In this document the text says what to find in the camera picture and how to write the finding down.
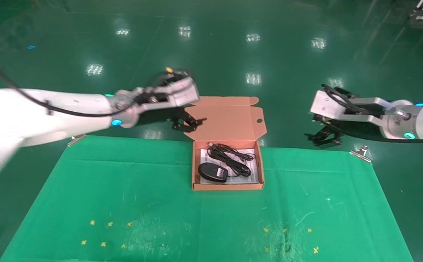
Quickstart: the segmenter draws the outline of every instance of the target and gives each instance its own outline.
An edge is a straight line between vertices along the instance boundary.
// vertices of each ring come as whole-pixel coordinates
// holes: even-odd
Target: screw
[[[404,116],[402,116],[402,118],[403,118],[405,121],[407,121],[407,120],[409,120],[409,119],[411,118],[411,114],[406,113]]]
[[[150,103],[156,103],[156,102],[158,102],[158,99],[156,99],[156,96],[150,96],[150,97],[148,98],[148,101],[149,101]]]

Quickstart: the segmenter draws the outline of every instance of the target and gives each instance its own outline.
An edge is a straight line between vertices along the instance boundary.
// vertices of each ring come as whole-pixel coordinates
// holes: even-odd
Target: green cloth
[[[1,261],[412,261],[371,164],[347,152],[262,148],[257,191],[192,191],[191,156],[189,142],[87,136]]]

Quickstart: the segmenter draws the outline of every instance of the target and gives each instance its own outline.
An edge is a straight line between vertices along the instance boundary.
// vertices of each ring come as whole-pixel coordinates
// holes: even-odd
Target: box lid
[[[206,120],[196,131],[185,134],[195,141],[257,140],[266,134],[266,125],[263,109],[252,106],[256,103],[254,96],[201,96],[185,111]]]

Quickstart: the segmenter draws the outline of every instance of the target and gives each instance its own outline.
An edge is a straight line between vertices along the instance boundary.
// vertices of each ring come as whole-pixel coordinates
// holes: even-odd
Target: white robotic arm
[[[326,126],[316,135],[306,134],[316,146],[340,144],[342,134],[375,141],[423,143],[423,103],[357,98],[341,88],[322,87],[310,111],[315,115],[313,121]]]
[[[82,116],[40,106],[15,89],[0,89],[0,170],[19,147],[50,143],[110,126],[130,128],[146,111],[174,110],[200,99],[190,76],[172,72],[169,76],[160,86],[120,90],[113,96],[20,90],[38,101]],[[188,126],[180,124],[174,114],[170,118],[174,118],[173,128],[187,127],[184,131],[193,131],[201,124],[201,120],[188,115],[182,119]]]

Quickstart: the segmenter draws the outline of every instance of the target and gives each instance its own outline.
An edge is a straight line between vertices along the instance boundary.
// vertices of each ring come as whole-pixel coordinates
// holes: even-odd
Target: cardboard box
[[[248,96],[201,96],[194,106],[185,109],[195,119],[207,118],[196,131],[185,133],[193,139],[193,190],[256,190],[263,189],[265,177],[257,139],[266,134],[263,109],[253,107],[258,98]],[[227,144],[236,149],[255,149],[258,184],[200,184],[200,149],[208,143]]]

